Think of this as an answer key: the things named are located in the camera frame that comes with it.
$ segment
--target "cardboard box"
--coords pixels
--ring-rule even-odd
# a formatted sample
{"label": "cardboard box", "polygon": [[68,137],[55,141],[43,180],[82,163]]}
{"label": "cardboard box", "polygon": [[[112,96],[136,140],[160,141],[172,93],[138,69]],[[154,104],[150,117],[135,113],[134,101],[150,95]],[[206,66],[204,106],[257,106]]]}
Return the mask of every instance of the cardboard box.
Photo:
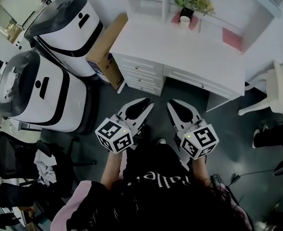
{"label": "cardboard box", "polygon": [[121,86],[124,78],[112,54],[109,53],[109,50],[127,20],[127,15],[125,13],[119,14],[103,35],[98,38],[86,56],[87,62],[98,76],[100,76],[105,83],[107,82],[106,80],[108,80],[116,90]]}

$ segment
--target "white mug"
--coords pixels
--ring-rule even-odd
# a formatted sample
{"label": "white mug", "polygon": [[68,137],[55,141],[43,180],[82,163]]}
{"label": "white mug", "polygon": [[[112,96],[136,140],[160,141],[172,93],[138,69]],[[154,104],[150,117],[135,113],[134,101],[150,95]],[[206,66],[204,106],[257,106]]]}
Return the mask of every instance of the white mug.
{"label": "white mug", "polygon": [[190,24],[190,18],[187,16],[181,16],[180,17],[180,27],[181,28],[188,28]]}

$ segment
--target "cable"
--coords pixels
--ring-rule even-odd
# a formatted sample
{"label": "cable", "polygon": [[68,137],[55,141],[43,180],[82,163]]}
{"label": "cable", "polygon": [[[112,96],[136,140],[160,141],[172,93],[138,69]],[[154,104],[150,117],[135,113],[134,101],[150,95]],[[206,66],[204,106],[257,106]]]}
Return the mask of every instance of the cable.
{"label": "cable", "polygon": [[274,171],[275,169],[269,169],[269,170],[264,170],[264,171],[257,171],[257,172],[253,172],[253,173],[248,173],[248,174],[244,174],[244,175],[253,175],[253,174],[257,174],[257,173],[265,173],[265,172],[270,172],[270,171]]}
{"label": "cable", "polygon": [[245,175],[253,175],[253,174],[258,174],[258,173],[265,173],[265,172],[270,172],[270,171],[274,171],[275,169],[269,169],[269,170],[264,170],[264,171],[257,171],[257,172],[253,172],[253,173],[247,173],[247,174],[243,174],[243,175],[236,175],[233,174],[232,178],[231,178],[231,183],[228,185],[231,186],[232,184],[236,183],[242,176]]}

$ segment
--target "potted plant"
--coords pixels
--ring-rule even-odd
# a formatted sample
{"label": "potted plant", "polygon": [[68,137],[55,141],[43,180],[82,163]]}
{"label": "potted plant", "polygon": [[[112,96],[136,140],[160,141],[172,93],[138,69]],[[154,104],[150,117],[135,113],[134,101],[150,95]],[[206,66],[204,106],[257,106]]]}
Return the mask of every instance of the potted plant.
{"label": "potted plant", "polygon": [[182,7],[180,19],[182,16],[186,16],[191,20],[194,11],[203,15],[215,13],[211,0],[174,0],[174,2]]}

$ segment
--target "white sneaker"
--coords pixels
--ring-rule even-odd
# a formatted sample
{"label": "white sneaker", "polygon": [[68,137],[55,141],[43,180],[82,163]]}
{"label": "white sneaker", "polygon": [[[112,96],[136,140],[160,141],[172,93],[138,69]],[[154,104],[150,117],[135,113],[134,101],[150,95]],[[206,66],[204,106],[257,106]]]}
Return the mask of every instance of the white sneaker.
{"label": "white sneaker", "polygon": [[166,144],[166,141],[164,139],[160,139],[156,144]]}
{"label": "white sneaker", "polygon": [[268,129],[268,126],[266,124],[264,124],[263,128],[262,128],[262,132],[264,132],[266,129]]}
{"label": "white sneaker", "polygon": [[252,148],[255,148],[255,144],[254,144],[254,140],[255,140],[255,136],[260,133],[260,129],[255,130],[254,134],[253,134],[253,141],[252,141]]}

